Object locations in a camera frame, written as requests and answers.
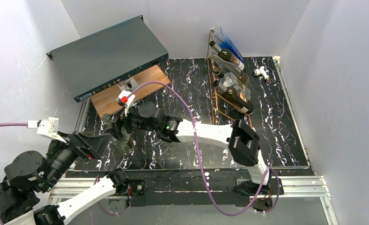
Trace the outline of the clear round glass bottle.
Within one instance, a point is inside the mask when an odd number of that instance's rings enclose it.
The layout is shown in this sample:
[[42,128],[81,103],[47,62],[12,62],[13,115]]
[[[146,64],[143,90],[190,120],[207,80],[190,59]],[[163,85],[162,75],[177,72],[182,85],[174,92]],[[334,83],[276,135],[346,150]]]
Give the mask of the clear round glass bottle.
[[134,141],[125,127],[114,125],[111,129],[111,135],[112,143],[120,153],[131,153],[134,148]]

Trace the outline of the clear tall glass bottle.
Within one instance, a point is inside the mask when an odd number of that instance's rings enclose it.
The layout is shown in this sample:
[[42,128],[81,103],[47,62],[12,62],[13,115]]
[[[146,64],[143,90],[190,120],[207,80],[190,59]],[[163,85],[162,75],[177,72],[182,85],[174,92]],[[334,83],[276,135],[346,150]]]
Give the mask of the clear tall glass bottle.
[[214,52],[210,53],[209,58],[212,59],[212,61],[221,69],[223,73],[228,72],[233,73],[242,84],[244,84],[246,87],[249,87],[250,85],[249,76],[239,67],[237,67],[231,62],[224,61]]

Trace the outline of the dark brown wine bottle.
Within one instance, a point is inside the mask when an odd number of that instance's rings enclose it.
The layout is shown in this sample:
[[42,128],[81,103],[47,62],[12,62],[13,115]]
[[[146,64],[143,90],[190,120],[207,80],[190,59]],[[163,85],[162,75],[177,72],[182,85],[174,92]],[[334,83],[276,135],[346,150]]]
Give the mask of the dark brown wine bottle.
[[218,56],[224,61],[231,62],[245,72],[244,64],[229,49],[219,47],[213,40],[209,45],[218,53]]

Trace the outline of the blue glass bottle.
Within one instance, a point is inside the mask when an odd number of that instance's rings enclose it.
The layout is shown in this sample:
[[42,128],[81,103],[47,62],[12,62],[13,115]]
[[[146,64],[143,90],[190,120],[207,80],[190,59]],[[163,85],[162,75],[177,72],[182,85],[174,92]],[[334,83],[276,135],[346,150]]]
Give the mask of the blue glass bottle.
[[241,62],[244,62],[242,54],[221,26],[214,26],[210,29],[210,32],[211,39],[216,42],[219,47],[229,49]]

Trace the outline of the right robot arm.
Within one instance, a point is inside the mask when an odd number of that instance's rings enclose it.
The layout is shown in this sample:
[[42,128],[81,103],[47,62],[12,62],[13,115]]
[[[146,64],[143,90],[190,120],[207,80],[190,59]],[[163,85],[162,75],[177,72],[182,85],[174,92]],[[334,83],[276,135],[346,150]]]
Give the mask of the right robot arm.
[[233,160],[246,167],[250,181],[235,187],[241,195],[251,196],[261,188],[263,194],[271,193],[271,175],[260,152],[259,135],[244,121],[230,125],[196,123],[165,114],[154,103],[125,107],[118,116],[117,124],[127,131],[133,128],[153,131],[168,143],[199,142],[229,150]]

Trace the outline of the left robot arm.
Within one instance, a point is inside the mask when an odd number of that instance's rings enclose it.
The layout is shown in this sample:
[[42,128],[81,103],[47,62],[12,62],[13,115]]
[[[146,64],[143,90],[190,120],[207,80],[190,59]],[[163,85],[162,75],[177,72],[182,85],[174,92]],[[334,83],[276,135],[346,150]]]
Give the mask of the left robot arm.
[[18,155],[5,167],[6,176],[0,183],[0,224],[67,225],[98,201],[127,190],[128,176],[122,169],[115,169],[67,201],[33,209],[39,203],[37,193],[51,191],[77,158],[100,159],[111,137],[58,132],[46,155],[34,150]]

